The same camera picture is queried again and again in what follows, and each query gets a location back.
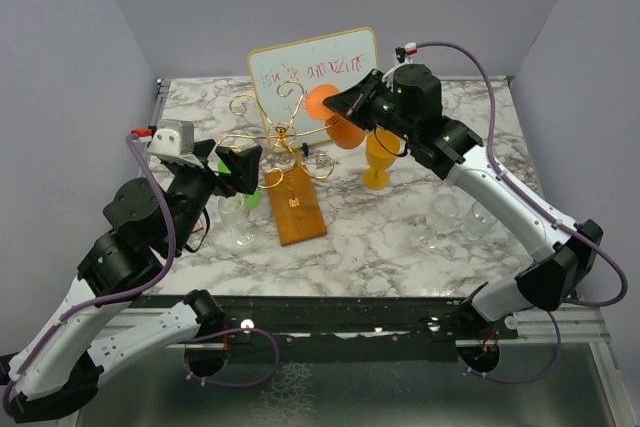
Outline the orange plastic wine glass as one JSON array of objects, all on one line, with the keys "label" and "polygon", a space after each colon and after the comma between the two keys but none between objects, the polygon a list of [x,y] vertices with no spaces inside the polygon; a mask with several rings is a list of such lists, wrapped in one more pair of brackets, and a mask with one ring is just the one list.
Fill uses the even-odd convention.
[{"label": "orange plastic wine glass", "polygon": [[321,84],[313,88],[307,95],[306,112],[311,118],[324,122],[327,134],[339,148],[350,150],[363,142],[365,131],[324,105],[327,98],[339,93],[340,90],[331,84]]}]

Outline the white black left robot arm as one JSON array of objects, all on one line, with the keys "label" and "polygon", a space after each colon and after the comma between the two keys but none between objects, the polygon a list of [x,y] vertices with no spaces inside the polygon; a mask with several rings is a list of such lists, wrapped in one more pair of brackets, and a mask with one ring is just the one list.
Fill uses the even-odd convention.
[{"label": "white black left robot arm", "polygon": [[71,287],[49,321],[21,352],[1,359],[5,413],[17,423],[42,422],[80,410],[115,373],[171,344],[222,334],[225,314],[205,290],[193,290],[148,324],[100,338],[103,328],[155,286],[187,250],[196,222],[213,196],[229,198],[257,188],[262,148],[190,147],[195,162],[164,160],[169,189],[156,181],[136,146],[125,142],[143,174],[123,184],[103,210],[111,228],[77,268]]}]

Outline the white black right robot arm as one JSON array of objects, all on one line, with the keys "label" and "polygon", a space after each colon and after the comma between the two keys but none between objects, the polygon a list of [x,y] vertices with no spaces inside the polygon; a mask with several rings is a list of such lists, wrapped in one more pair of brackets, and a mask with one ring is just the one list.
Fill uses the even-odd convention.
[{"label": "white black right robot arm", "polygon": [[420,165],[478,201],[531,256],[527,269],[472,294],[471,306],[459,314],[467,336],[483,337],[512,312],[556,310],[591,270],[602,228],[593,220],[577,222],[519,180],[497,173],[481,137],[444,115],[441,82],[426,66],[399,67],[390,85],[372,70],[323,104],[362,130],[381,127],[404,140]]}]

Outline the yellow plastic wine glass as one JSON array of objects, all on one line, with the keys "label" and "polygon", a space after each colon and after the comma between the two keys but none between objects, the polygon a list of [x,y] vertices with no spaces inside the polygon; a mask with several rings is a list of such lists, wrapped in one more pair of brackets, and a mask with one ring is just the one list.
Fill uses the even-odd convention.
[{"label": "yellow plastic wine glass", "polygon": [[401,154],[401,140],[386,130],[376,130],[368,135],[365,157],[368,168],[362,175],[365,187],[382,190],[389,184],[388,169]]}]

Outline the green plastic wine glass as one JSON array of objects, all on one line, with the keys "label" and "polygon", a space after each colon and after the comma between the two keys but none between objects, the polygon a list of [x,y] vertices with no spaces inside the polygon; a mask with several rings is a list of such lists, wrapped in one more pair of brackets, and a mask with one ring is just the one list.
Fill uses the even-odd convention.
[{"label": "green plastic wine glass", "polygon": [[[218,171],[221,173],[229,173],[230,169],[226,166],[226,164],[222,160],[219,160]],[[253,194],[245,194],[244,198],[247,202],[249,209],[254,210],[259,206],[262,200],[262,194],[261,194],[261,191],[257,189]]]}]

